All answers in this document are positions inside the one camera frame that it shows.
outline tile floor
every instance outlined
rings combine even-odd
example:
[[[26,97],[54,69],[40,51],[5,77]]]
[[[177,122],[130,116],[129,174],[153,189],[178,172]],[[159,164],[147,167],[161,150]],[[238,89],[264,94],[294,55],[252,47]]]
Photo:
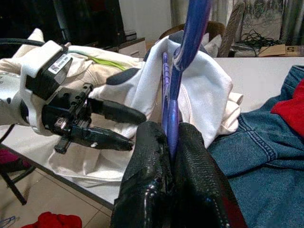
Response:
[[[28,201],[24,206],[0,177],[0,220],[16,216],[15,223],[9,228],[34,223],[46,211],[77,215],[82,220],[83,228],[110,227],[111,210],[39,169],[35,169],[16,186]]]

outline denim jeans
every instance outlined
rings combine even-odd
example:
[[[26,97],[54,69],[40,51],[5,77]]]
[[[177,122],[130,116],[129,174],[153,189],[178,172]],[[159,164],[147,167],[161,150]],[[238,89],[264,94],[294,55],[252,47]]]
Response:
[[[292,98],[303,78],[304,66],[293,66],[279,96],[242,113],[238,130],[208,149],[228,176],[250,228],[304,227],[304,140],[270,113],[274,104]]]

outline purple hanger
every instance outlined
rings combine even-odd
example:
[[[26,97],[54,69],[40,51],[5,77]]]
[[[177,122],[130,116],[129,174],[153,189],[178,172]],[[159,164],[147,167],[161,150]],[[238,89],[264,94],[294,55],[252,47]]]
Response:
[[[167,134],[171,162],[178,143],[179,109],[177,98],[182,72],[190,65],[205,33],[212,0],[190,0],[181,46],[174,52],[170,75],[167,53],[163,54],[162,127]]]

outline white table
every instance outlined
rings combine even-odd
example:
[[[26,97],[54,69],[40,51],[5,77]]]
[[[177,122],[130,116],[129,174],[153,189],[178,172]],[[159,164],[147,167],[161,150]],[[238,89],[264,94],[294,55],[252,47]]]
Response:
[[[259,108],[268,98],[278,95],[290,67],[304,64],[304,58],[301,57],[216,58],[216,61],[232,78],[233,91],[244,94],[241,105],[244,112]],[[4,132],[5,129],[0,129],[0,135]],[[118,196],[119,183],[85,188],[71,178],[55,175],[48,168],[46,161],[57,138],[37,135],[29,127],[16,126],[3,144],[46,173],[111,209]]]

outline barcode label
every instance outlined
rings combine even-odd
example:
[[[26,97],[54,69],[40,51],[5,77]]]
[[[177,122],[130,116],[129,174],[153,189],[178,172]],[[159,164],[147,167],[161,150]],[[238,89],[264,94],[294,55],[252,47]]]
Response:
[[[70,59],[70,56],[63,54],[55,63],[53,63],[53,65],[48,68],[49,72],[56,75]]]

